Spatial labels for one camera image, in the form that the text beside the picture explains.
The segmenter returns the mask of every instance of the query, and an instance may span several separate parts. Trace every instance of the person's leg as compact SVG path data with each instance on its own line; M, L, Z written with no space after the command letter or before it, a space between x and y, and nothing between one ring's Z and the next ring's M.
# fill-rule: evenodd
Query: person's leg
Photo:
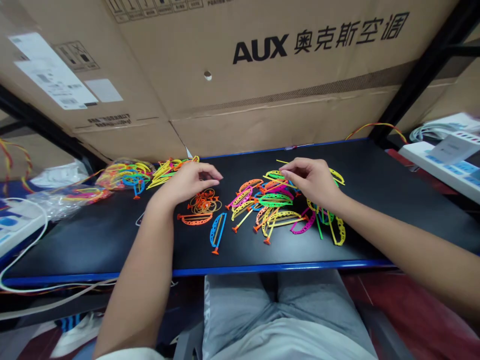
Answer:
M263 324L276 306L258 274L205 276L203 360Z
M278 302L284 317L329 327L376 356L369 333L337 270L279 272Z

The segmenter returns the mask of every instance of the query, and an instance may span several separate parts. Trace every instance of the magenta plastic piece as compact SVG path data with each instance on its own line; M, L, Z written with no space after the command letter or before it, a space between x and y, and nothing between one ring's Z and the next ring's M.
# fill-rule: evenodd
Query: magenta plastic piece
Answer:
M301 216L304 216L307 211L310 210L309 207L307 207L302 213L301 213ZM312 211L312 215L310 217L310 219L308 219L307 223L305 224L304 227L301 228L301 230L298 230L298 231L295 231L295 225L297 225L296 222L293 223L293 226L291 227L290 231L292 233L294 233L295 235L298 235L298 234L303 234L304 232L306 232L308 229L310 229L312 227L312 225L314 224L315 222L315 218L316 218L317 214L315 212Z
M245 196L237 205L233 205L233 203L235 202L235 200L237 200L239 198L240 195L243 194L243 192L247 189L250 189L249 193L247 196ZM233 199L233 201L230 203L231 207L232 208L238 208L240 205L242 205L243 203L246 203L248 201L248 199L250 199L250 197L252 196L252 193L254 191L254 188L251 187L251 186L247 186L245 188L245 190L243 190L240 194L238 194L238 196L236 198Z

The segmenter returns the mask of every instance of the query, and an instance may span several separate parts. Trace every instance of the black table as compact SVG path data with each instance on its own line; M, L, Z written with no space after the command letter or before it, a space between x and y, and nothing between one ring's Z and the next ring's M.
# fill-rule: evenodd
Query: black table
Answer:
M203 161L215 165L224 176L215 191L226 205L244 182L262 179L267 171L278 169L281 164L276 159L288 162L295 157L325 159L345 179L346 186L341 189L347 195L480 254L480 225L369 140L221 156ZM5 283L10 286L42 285L116 277L135 239L138 230L135 222L153 192L147 191L140 200L133 200L131 191L121 191L82 208L74 217L57 225L13 266L5 275ZM305 207L305 200L297 198L293 210L301 213ZM223 211L224 207L213 218ZM184 203L177 207L175 217L177 214L191 212ZM271 245L265 245L263 235L252 230L255 215L251 214L235 234L231 227L241 217L232 222L231 212L228 213L218 256L211 253L209 240L213 220L204 225L188 226L175 219L173 275L390 264L348 225L343 246L333 244L330 229L324 225L323 240L316 225L300 235L293 235L291 225L287 225L274 229Z

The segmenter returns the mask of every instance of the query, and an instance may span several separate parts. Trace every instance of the pile of plastic parts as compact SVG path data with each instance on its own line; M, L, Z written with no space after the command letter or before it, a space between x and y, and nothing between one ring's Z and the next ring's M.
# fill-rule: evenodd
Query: pile of plastic parts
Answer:
M183 164L199 161L198 156L185 160L170 158L165 162L159 161L159 168L155 169L147 161L119 158L101 173L95 185L111 191L133 189L133 198L138 200L144 190L166 183Z
M218 196L215 196L215 190L208 188L191 198L186 208L191 210L192 214L178 214L176 218L186 225L203 225L208 223L212 219L214 212L221 207L222 202Z
M338 172L330 169L330 173L337 186L339 184L345 185L344 178ZM310 229L315 222L322 240L323 234L320 224L330 227L335 245L342 246L344 244L346 232L342 219L328 210L314 205L309 199L306 199L308 206L301 214L285 209L285 207L294 204L295 198L303 196L300 190L291 181L286 180L278 170L267 172L263 178L270 181L265 183L262 179L252 179L245 182L238 189L236 197L232 202L225 206L227 210L231 209L232 211L232 221L235 221L238 216L247 212L241 221L235 227L232 227L235 233L237 233L239 227L252 212L257 212L253 231L257 233L261 229L263 236L266 238L263 242L267 245L271 244L272 232L276 227L292 225L290 231L295 235L299 235ZM337 241L335 236L333 228L334 219L337 222L340 241ZM297 223L302 221L305 221L306 224L301 229L295 230Z

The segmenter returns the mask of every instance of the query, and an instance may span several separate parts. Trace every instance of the white cable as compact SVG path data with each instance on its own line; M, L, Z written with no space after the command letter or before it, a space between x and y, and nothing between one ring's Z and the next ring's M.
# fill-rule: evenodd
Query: white cable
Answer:
M43 225L43 229L40 233L40 235L38 235L38 237L35 239L34 242L32 242L30 245L28 245L25 250L23 250L20 255L18 255L16 257L15 260L13 260L11 262L11 264L9 264L6 268L4 268L2 270L2 272L0 272L0 289L4 290L4 291L8 291L8 292L11 292L11 293L18 293L18 294L26 294L26 293L37 293L37 292L44 292L44 291L48 291L48 290L53 290L53 289L58 289L58 288L64 288L64 287L67 287L67 286L92 286L92 285L95 285L95 286L108 286L108 285L112 285L111 283L104 283L104 281L100 281L100 282L97 282L96 284L91 284L91 283L84 283L84 282L70 282L70 283L65 283L65 284L61 284L61 285L55 285L55 286L50 286L50 287L42 287L42 288L38 288L38 289L15 289L15 288L11 288L11 287L8 287L6 285L4 285L3 283L3 278L4 278L4 275L5 273L13 266L17 263L17 261L19 261L26 253L28 250L30 250L36 243L38 243L38 241L40 240L40 238L45 234L45 231L47 230L47 226L49 224L49 218L47 216L47 213L45 212L45 210L40 206L38 205L37 203L33 202L33 201L30 201L30 200L27 200L27 199L23 199L23 198L20 198L20 197L8 197L4 200L21 200L21 201L24 201L24 202L27 202L29 204L33 204L35 205L37 208L39 208L41 210L41 213L43 214L43 218L45 220L45 224Z
M436 140L443 140L448 135L463 129L464 126L456 123L425 123L410 133L410 141L418 143L424 141L424 136Z

